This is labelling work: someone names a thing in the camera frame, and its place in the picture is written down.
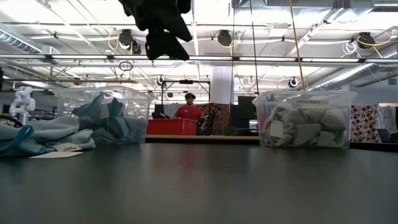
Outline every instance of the plastic storage bin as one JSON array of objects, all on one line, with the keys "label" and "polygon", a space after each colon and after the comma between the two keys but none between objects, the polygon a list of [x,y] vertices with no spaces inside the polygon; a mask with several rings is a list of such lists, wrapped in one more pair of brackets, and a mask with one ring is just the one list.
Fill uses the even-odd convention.
[{"label": "plastic storage bin", "polygon": [[92,129],[95,142],[145,142],[152,97],[132,88],[60,88],[57,116],[75,116],[79,129]]},{"label": "plastic storage bin", "polygon": [[355,92],[267,91],[257,108],[260,144],[271,147],[348,148]]},{"label": "plastic storage bin", "polygon": [[148,134],[197,135],[197,123],[190,119],[152,119]]}]

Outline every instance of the red box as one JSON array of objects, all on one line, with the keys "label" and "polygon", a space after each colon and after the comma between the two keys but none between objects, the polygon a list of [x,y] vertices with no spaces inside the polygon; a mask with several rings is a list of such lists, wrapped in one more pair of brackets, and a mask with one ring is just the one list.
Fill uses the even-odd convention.
[{"label": "red box", "polygon": [[150,119],[148,134],[197,135],[197,123],[190,119]]}]

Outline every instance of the person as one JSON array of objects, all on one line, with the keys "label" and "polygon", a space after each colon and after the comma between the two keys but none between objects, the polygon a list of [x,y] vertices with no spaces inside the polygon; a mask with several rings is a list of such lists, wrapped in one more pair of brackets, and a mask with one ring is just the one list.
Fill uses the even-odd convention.
[{"label": "person", "polygon": [[193,104],[193,101],[196,99],[195,95],[192,93],[187,93],[185,95],[185,100],[187,101],[186,105],[181,106],[177,112],[175,113],[174,119],[182,118],[182,119],[191,119],[194,121],[198,121],[202,119],[204,114],[203,112]]}]

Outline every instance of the dark gray tabletop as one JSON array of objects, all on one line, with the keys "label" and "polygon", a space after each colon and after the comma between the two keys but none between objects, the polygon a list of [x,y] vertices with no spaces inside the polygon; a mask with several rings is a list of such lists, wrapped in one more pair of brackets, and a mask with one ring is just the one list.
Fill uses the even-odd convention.
[{"label": "dark gray tabletop", "polygon": [[398,154],[98,146],[1,159],[0,223],[397,223]]}]

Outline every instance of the white label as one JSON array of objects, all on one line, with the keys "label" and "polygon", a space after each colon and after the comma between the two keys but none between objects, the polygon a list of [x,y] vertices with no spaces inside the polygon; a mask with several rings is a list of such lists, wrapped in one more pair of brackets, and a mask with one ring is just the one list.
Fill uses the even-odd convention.
[{"label": "white label", "polygon": [[99,115],[100,119],[108,118],[109,110],[107,105],[101,105],[101,114]]},{"label": "white label", "polygon": [[271,121],[271,136],[281,138],[284,136],[284,123],[281,121]]},{"label": "white label", "polygon": [[54,147],[58,152],[73,152],[73,151],[78,151],[81,150],[81,148],[75,144],[72,143],[62,143],[62,144],[57,144]]},{"label": "white label", "polygon": [[39,156],[32,156],[33,159],[53,159],[53,158],[68,158],[72,156],[77,156],[82,154],[82,152],[49,152]]},{"label": "white label", "polygon": [[328,100],[298,100],[298,99],[290,99],[287,100],[289,103],[293,104],[305,104],[305,105],[329,105]]}]

